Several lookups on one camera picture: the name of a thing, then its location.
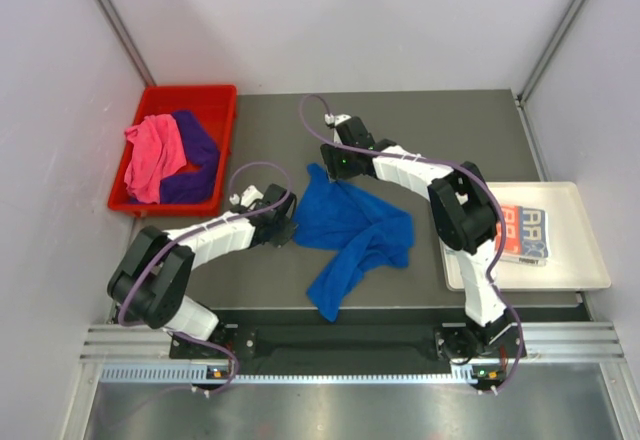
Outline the dark blue towel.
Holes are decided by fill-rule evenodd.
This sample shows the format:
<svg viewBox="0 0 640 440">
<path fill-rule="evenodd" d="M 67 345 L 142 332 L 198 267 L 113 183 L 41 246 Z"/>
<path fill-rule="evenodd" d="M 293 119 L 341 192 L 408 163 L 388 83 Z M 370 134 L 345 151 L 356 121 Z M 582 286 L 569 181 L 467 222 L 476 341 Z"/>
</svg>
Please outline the dark blue towel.
<svg viewBox="0 0 640 440">
<path fill-rule="evenodd" d="M 294 214 L 294 242 L 335 253 L 307 289 L 320 315 L 334 322 L 344 298 L 369 271 L 409 265 L 413 219 L 363 189 L 330 180 L 316 163 L 307 166 L 307 173 L 309 184 Z"/>
</svg>

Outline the beige rabbit letter towel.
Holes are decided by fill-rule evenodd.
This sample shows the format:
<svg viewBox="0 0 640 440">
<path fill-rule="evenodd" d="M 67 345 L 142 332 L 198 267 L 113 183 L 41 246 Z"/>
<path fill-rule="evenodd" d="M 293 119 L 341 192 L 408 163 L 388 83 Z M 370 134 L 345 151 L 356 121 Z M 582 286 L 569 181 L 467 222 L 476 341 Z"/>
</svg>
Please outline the beige rabbit letter towel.
<svg viewBox="0 0 640 440">
<path fill-rule="evenodd" d="M 500 259 L 541 267 L 549 258 L 548 217 L 545 210 L 502 205 L 506 241 Z"/>
</svg>

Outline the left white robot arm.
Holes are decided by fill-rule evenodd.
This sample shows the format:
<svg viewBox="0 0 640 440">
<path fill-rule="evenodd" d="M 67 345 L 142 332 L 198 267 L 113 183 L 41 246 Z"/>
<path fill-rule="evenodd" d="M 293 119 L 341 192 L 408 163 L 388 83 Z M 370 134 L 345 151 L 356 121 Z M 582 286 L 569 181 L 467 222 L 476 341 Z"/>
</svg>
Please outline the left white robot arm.
<svg viewBox="0 0 640 440">
<path fill-rule="evenodd" d="M 178 332 L 203 355 L 220 354 L 227 334 L 214 312 L 188 297 L 192 271 L 230 253 L 286 244 L 296 229 L 296 207 L 297 196 L 284 187 L 271 184 L 262 192 L 249 186 L 214 219 L 181 229 L 142 228 L 107 286 L 117 322 Z"/>
</svg>

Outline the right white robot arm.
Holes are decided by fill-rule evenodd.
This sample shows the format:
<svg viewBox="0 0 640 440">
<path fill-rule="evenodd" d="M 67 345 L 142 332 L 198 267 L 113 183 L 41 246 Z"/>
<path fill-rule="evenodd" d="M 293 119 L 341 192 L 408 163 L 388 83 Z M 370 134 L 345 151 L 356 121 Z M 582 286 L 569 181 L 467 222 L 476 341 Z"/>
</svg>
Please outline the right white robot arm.
<svg viewBox="0 0 640 440">
<path fill-rule="evenodd" d="M 498 349 L 510 328 L 494 275 L 504 249 L 499 205 L 477 166 L 427 160 L 388 139 L 376 141 L 355 116 L 327 114 L 333 140 L 321 155 L 333 180 L 369 176 L 426 199 L 439 240 L 454 252 L 465 292 L 466 340 L 476 354 Z"/>
</svg>

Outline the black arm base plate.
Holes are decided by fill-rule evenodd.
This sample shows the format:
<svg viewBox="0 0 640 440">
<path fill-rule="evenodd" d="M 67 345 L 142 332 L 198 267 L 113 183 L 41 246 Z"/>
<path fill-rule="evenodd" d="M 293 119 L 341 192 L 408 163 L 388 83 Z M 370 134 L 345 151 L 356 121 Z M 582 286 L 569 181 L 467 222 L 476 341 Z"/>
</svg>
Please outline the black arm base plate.
<svg viewBox="0 0 640 440">
<path fill-rule="evenodd" d="M 515 358 L 510 318 L 488 328 L 459 309 L 347 309 L 330 322 L 314 310 L 227 310 L 207 336 L 245 374 L 424 373 L 450 362 Z"/>
</svg>

